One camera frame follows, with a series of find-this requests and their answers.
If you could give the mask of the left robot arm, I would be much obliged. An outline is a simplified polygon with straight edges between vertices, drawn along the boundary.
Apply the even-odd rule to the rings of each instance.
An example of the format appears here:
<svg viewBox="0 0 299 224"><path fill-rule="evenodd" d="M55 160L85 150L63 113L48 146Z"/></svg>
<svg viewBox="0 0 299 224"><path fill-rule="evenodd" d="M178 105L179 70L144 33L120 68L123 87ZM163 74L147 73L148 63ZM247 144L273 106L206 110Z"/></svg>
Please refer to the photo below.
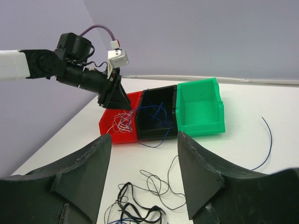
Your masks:
<svg viewBox="0 0 299 224"><path fill-rule="evenodd" d="M121 85L120 65L111 57L104 71L91 66L92 43L74 33L60 36L57 48L2 50L0 79L50 79L98 94L99 106L106 109L131 110L131 101Z"/></svg>

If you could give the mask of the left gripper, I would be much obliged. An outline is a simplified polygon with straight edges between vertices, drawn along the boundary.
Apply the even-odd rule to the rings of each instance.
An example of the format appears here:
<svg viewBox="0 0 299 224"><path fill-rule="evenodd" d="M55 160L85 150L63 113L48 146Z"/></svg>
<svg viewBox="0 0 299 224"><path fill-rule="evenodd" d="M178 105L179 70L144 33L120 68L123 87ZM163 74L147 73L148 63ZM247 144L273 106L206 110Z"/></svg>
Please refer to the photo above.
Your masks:
<svg viewBox="0 0 299 224"><path fill-rule="evenodd" d="M131 101L121 85L119 72L113 72L110 78L104 81L103 88L98 94L98 104L106 109L131 109Z"/></svg>

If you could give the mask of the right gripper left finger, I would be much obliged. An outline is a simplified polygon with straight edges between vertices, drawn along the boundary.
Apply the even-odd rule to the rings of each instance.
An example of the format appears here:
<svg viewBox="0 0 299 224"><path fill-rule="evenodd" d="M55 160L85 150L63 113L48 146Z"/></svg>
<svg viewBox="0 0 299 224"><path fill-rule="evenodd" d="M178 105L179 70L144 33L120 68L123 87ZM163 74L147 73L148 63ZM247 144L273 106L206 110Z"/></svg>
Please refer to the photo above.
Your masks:
<svg viewBox="0 0 299 224"><path fill-rule="evenodd" d="M2 177L0 222L97 223L111 148L111 136L105 134L25 175Z"/></svg>

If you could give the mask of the green plastic bin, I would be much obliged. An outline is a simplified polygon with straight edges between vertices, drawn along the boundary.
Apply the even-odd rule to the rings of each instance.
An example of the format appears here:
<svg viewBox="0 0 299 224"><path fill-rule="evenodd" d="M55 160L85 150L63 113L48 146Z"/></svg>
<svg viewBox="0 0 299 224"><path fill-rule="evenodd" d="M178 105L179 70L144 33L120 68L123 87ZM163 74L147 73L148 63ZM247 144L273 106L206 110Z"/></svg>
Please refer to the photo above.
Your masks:
<svg viewBox="0 0 299 224"><path fill-rule="evenodd" d="M224 104L216 78L177 85L178 130L190 136L224 133Z"/></svg>

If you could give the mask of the red plastic bin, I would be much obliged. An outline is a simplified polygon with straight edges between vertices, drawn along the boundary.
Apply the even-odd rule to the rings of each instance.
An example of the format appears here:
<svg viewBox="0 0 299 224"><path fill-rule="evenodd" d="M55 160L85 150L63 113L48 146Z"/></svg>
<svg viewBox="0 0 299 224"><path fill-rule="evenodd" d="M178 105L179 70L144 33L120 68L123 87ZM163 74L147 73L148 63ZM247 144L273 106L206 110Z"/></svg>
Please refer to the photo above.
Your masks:
<svg viewBox="0 0 299 224"><path fill-rule="evenodd" d="M132 143L137 141L135 116L142 91L128 94L131 110L106 109L99 121L100 134L110 134L113 144Z"/></svg>

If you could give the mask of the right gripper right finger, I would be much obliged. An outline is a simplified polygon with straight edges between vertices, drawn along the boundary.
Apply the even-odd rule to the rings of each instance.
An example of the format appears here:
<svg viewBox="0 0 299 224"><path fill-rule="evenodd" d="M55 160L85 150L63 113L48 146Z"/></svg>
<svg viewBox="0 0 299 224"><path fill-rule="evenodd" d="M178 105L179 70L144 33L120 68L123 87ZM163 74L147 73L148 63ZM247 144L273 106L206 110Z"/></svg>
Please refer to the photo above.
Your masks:
<svg viewBox="0 0 299 224"><path fill-rule="evenodd" d="M195 224L296 224L299 170L263 174L235 165L178 133L187 213Z"/></svg>

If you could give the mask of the black plastic bin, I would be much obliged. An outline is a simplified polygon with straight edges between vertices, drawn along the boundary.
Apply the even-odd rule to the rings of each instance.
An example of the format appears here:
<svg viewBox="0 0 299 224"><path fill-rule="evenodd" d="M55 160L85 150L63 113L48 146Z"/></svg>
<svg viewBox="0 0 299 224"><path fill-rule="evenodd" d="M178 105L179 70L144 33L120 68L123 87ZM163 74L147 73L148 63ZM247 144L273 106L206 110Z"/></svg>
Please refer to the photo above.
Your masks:
<svg viewBox="0 0 299 224"><path fill-rule="evenodd" d="M177 136L176 99L176 85L142 91L135 116L138 140L163 140Z"/></svg>

